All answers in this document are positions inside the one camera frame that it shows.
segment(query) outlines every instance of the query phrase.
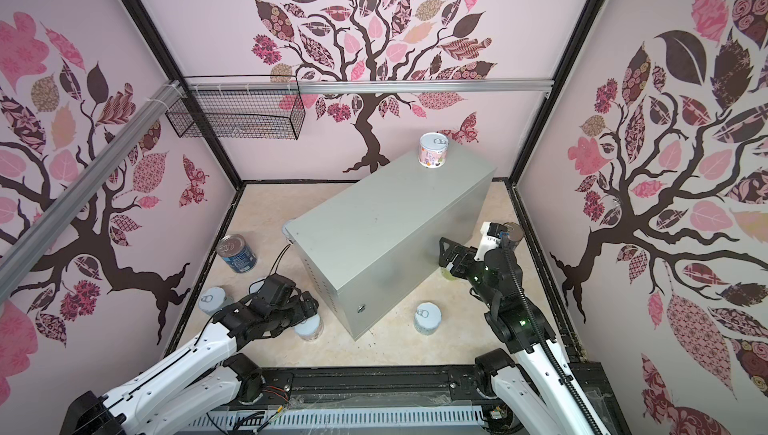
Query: pink wall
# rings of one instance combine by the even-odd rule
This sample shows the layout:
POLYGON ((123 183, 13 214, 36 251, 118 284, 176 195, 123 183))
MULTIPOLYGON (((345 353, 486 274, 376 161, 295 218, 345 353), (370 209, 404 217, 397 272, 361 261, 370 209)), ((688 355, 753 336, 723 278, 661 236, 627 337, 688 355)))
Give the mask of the pink wall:
POLYGON ((521 182, 633 433, 765 432, 766 12, 609 0, 521 182))
MULTIPOLYGON (((0 251, 165 81, 120 0, 4 1, 0 251)), ((4 431, 57 433, 77 396, 158 360, 233 194, 160 119, 0 306, 4 431)))
MULTIPOLYGON (((410 18, 404 25, 404 30, 387 41, 386 29, 377 35, 376 25, 391 24, 398 13, 408 12, 399 9, 405 0, 384 0, 380 7, 382 16, 375 14, 355 15, 361 29, 355 28, 351 18, 345 20, 324 20, 320 16, 328 16, 323 9, 341 6, 351 8, 352 2, 360 0, 262 0, 261 9, 254 0, 184 0, 188 10, 179 10, 178 0, 143 0, 148 6, 163 36, 174 52, 183 72, 189 76, 196 75, 225 75, 225 74, 269 74, 276 67, 288 71, 298 70, 299 77, 307 75, 312 69, 304 64, 292 48, 285 48, 283 41, 275 30, 272 34, 265 28, 262 17, 268 17, 270 26, 271 6, 266 2, 280 4, 276 20, 290 25, 283 31, 283 37, 293 38, 295 47, 305 51, 306 45, 318 44, 317 56, 322 59, 322 51, 327 50, 332 62, 322 66, 311 54, 303 54, 305 62, 323 68, 328 74, 315 71, 313 80, 334 80, 339 76, 342 80, 354 80, 353 69, 356 65, 349 64, 346 69, 340 69, 341 56, 346 60, 354 57, 357 46, 364 43, 363 32, 372 40, 373 52, 379 49, 382 53, 374 56, 374 70, 363 69, 360 76, 368 80, 377 77, 378 69, 387 62, 388 76, 392 69, 402 61, 403 55, 397 54, 397 48, 415 50, 408 59, 410 64, 403 66, 394 75, 403 79, 408 74, 408 67, 413 64, 415 56, 430 46, 436 44, 438 29, 442 28, 442 13, 451 3, 457 0, 407 0, 410 5, 410 18), (285 4, 294 4, 301 12, 286 8, 285 4), (434 4, 430 11, 426 7, 434 4), (337 29, 344 29, 337 37, 341 48, 334 46, 333 35, 313 34, 308 23, 334 24, 337 29), (265 41, 262 48, 254 38, 265 41)), ((576 19, 581 12, 585 0, 461 0, 457 12, 449 22, 441 37, 446 39, 440 44, 449 44, 455 40, 468 39, 480 44, 489 40, 485 48, 479 47, 475 53, 464 54, 466 58, 452 58, 448 50, 439 46, 426 51, 414 67, 415 70, 426 70, 436 56, 442 59, 440 70, 477 62, 481 67, 474 70, 480 76, 506 77, 550 77, 560 58, 563 47, 571 34, 576 19), (473 29, 469 29, 470 21, 477 21, 473 29), (449 37, 456 33, 458 37, 449 37), (483 69, 483 64, 495 64, 491 69, 483 69)), ((357 62, 367 58, 369 64, 374 62, 371 56, 363 50, 357 62)), ((427 77, 436 78, 435 72, 427 77)), ((464 100, 448 103, 441 109, 430 109, 431 104, 424 104, 413 94, 401 94, 405 101, 392 100, 398 107, 398 115, 379 115, 375 106, 365 106, 361 114, 351 113, 350 118, 341 117, 334 123, 327 115, 318 120, 316 101, 307 100, 307 117, 298 141, 294 140, 255 140, 255 139, 224 139, 222 142, 238 170, 245 179, 359 179, 374 170, 379 163, 377 160, 394 160, 402 153, 410 150, 418 143, 418 137, 430 130, 458 130, 471 114, 475 114, 478 133, 473 142, 464 139, 467 146, 494 161, 498 167, 497 176, 508 176, 514 159, 517 156, 521 138, 530 123, 532 114, 540 104, 540 93, 505 93, 505 94, 461 94, 464 100), (412 110, 416 104, 424 110, 423 113, 412 110), (363 120, 371 124, 365 127, 363 120), (353 123, 362 125, 365 133, 356 130, 353 123), (344 170, 363 162, 357 171, 344 173, 344 170)), ((324 100, 326 106, 339 100, 324 100)), ((352 107, 352 95, 342 98, 341 104, 352 107)))

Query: wire basket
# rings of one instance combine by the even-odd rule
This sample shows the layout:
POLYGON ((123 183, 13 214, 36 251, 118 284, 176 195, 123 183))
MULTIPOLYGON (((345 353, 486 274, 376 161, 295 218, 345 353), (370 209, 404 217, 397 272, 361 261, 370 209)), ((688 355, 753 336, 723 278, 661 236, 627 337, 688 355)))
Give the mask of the wire basket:
MULTIPOLYGON (((296 76, 280 77, 281 82, 287 80, 296 82, 296 76)), ((206 89, 198 87, 171 105, 166 116, 179 137, 212 135, 298 140, 306 111, 298 84, 295 86, 295 89, 254 89, 241 84, 229 88, 225 84, 206 89), (195 106, 190 100, 193 97, 202 112, 190 111, 190 107, 195 106), (193 115, 202 117, 207 124, 196 123, 193 115)))

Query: beige leaf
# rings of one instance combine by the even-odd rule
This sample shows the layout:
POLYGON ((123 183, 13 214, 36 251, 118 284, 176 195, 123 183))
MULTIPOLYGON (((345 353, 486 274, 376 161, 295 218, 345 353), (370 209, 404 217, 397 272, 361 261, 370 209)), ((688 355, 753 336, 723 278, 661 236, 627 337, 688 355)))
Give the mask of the beige leaf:
POLYGON ((74 140, 74 118, 69 104, 56 111, 51 125, 53 132, 53 144, 56 150, 72 143, 74 140))
POLYGON ((432 22, 424 22, 423 24, 411 28, 408 31, 408 34, 403 37, 402 41, 407 44, 417 44, 418 42, 421 42, 427 35, 429 35, 429 31, 432 30, 433 25, 432 22))
POLYGON ((768 213, 733 212, 736 223, 744 233, 759 241, 768 241, 768 213))
POLYGON ((416 9, 416 18, 419 20, 429 20, 437 14, 440 7, 445 3, 444 0, 427 0, 422 2, 416 9))

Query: beige tabletop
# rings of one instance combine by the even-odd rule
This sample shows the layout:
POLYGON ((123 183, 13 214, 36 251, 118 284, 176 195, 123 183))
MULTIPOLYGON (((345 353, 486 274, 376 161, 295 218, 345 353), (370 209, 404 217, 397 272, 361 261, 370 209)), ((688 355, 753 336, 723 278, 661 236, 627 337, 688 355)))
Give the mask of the beige tabletop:
MULTIPOLYGON (((235 299, 247 295, 251 282, 266 277, 280 250, 286 245, 281 231, 283 224, 348 186, 350 184, 346 183, 248 186, 228 233, 244 236, 259 260, 253 270, 236 274, 217 257, 204 289, 220 286, 235 299)), ((493 182, 469 245, 477 246, 483 221, 516 220, 504 183, 493 182)), ((517 248, 516 255, 523 269, 525 294, 555 327, 531 254, 524 242, 517 248)), ((449 281, 440 275, 439 270, 435 270, 357 341, 352 340, 325 302, 315 293, 293 248, 289 248, 283 256, 278 273, 291 278, 299 288, 310 291, 320 301, 324 328, 314 341, 303 341, 293 329, 289 329, 277 338, 253 341, 246 345, 242 352, 261 367, 474 363, 478 355, 503 346, 485 323, 484 314, 488 309, 469 295, 468 282, 459 279, 449 281), (414 312, 423 301, 435 303, 442 313, 442 324, 434 334, 428 336, 419 334, 413 327, 414 312)), ((207 319, 207 315, 195 308, 181 343, 184 344, 197 334, 207 319)))

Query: red flower cluster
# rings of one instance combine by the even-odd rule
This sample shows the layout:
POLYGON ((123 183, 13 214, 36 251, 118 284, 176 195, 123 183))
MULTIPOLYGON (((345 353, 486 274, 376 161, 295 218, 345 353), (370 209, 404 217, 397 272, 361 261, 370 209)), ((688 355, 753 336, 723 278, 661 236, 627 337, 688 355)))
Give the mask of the red flower cluster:
POLYGON ((598 87, 598 94, 595 97, 594 109, 600 114, 607 114, 610 109, 610 103, 616 100, 618 84, 616 79, 608 79, 605 85, 598 87))
POLYGON ((280 55, 275 44, 271 38, 265 35, 257 35, 254 37, 256 44, 250 51, 264 61, 264 64, 274 65, 280 62, 283 56, 280 55))
POLYGON ((59 313, 64 320, 74 320, 78 315, 91 315, 96 308, 96 297, 101 294, 101 288, 92 281, 81 280, 74 286, 74 294, 68 293, 62 300, 59 313))
POLYGON ((584 214, 591 221, 598 221, 605 212, 605 206, 600 202, 600 195, 594 190, 590 190, 586 196, 587 203, 584 204, 584 214))
POLYGON ((352 118, 352 111, 347 104, 331 104, 328 106, 328 115, 336 122, 343 122, 352 118))

